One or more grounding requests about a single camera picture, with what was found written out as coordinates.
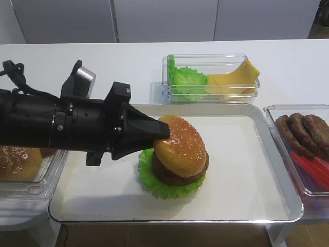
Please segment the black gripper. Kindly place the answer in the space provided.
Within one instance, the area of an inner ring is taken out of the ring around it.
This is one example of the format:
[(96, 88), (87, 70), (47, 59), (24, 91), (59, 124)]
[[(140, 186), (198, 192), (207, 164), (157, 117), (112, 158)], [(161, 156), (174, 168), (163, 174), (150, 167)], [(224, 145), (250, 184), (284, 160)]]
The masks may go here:
[(86, 164), (99, 166), (106, 152), (119, 160), (170, 137), (167, 123), (137, 110), (130, 99), (131, 86), (120, 82), (112, 84), (104, 100), (70, 98), (66, 108), (56, 109), (50, 148), (86, 152)]

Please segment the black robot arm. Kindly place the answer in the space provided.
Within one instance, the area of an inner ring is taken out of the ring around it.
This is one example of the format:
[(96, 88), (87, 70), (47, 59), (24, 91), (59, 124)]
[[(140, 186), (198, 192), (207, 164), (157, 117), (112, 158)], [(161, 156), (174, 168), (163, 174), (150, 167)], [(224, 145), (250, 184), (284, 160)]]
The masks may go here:
[(150, 149), (169, 126), (130, 105), (130, 86), (114, 82), (104, 100), (43, 97), (1, 91), (1, 144), (86, 152), (88, 166)]

